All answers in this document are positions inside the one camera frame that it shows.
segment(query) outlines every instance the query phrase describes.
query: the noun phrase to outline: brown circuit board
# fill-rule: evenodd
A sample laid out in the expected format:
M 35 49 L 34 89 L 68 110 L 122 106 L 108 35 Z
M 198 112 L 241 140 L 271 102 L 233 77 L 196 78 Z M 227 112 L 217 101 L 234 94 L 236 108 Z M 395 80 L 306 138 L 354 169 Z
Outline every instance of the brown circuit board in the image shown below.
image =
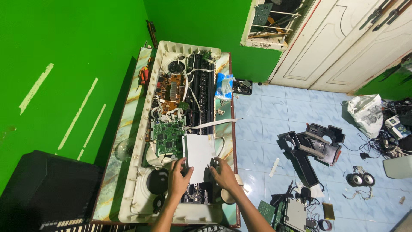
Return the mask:
M 165 103 L 162 103 L 162 114 L 166 114 L 166 112 L 174 110 L 179 106 L 180 99 L 183 97 L 184 78 L 180 74 L 171 74 L 170 78 L 167 74 L 161 74 L 158 79 L 158 83 L 160 84 L 157 85 L 156 93 L 160 99 L 164 99 L 166 101 Z

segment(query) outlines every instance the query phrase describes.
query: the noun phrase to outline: hand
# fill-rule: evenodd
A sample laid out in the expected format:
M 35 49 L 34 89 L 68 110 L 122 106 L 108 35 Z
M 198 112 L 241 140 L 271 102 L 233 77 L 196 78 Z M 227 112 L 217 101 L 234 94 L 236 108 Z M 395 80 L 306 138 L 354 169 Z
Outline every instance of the hand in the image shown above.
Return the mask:
M 168 199 L 180 200 L 186 192 L 187 185 L 189 184 L 190 177 L 194 170 L 194 168 L 191 167 L 186 176 L 182 176 L 180 171 L 183 169 L 182 164 L 185 163 L 186 159 L 187 158 L 185 157 L 172 162 L 169 170 Z
M 218 157 L 215 157 L 214 160 L 219 162 L 218 170 L 220 173 L 218 173 L 218 171 L 216 171 L 214 167 L 210 166 L 209 170 L 212 173 L 213 178 L 219 186 L 226 189 L 230 194 L 232 194 L 234 191 L 240 188 L 232 169 L 230 168 L 229 164 L 227 164 L 226 160 Z

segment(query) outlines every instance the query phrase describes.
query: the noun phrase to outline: circuit board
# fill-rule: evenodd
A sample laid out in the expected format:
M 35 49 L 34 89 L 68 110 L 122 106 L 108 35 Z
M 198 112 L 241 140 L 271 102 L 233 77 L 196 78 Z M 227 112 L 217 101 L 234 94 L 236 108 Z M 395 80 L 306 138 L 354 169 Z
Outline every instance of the circuit board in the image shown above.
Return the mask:
M 260 200 L 259 207 L 257 210 L 260 212 L 260 214 L 265 218 L 265 220 L 271 224 L 272 223 L 272 218 L 273 214 L 275 212 L 275 207 L 271 206 L 270 204 Z
M 161 154 L 183 157 L 182 136 L 185 133 L 185 119 L 153 125 L 153 140 L 156 141 L 156 156 Z
M 180 74 L 161 74 L 158 79 L 156 93 L 160 99 L 165 100 L 162 103 L 163 112 L 174 110 L 178 107 L 180 99 L 183 97 L 182 86 L 184 86 L 183 76 Z

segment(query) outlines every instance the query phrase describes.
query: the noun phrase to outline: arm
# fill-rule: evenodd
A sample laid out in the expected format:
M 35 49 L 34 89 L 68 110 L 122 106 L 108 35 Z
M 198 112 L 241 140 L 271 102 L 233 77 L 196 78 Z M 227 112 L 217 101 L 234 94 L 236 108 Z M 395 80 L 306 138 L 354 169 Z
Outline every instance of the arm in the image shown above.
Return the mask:
M 170 231 L 172 224 L 173 214 L 179 204 L 179 201 L 187 189 L 190 177 L 193 173 L 193 167 L 191 167 L 185 177 L 182 176 L 180 171 L 183 169 L 182 164 L 186 158 L 173 161 L 169 170 L 168 177 L 168 195 L 164 202 L 162 210 L 156 221 L 152 225 L 151 232 L 165 232 Z
M 274 232 L 274 229 L 267 223 L 265 218 L 259 213 L 243 189 L 239 186 L 227 162 L 221 158 L 215 158 L 215 160 L 219 162 L 218 170 L 220 170 L 220 173 L 218 173 L 214 167 L 210 167 L 209 169 L 219 186 L 226 189 L 235 199 L 248 230 L 250 232 Z

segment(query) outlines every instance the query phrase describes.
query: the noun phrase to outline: white plastic bag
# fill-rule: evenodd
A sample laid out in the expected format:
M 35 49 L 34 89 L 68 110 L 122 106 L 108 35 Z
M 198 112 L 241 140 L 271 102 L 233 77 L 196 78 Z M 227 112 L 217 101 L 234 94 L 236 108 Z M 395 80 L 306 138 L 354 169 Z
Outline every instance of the white plastic bag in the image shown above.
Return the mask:
M 362 133 L 370 139 L 379 135 L 383 124 L 381 103 L 381 96 L 374 94 L 354 97 L 348 104 L 348 112 Z

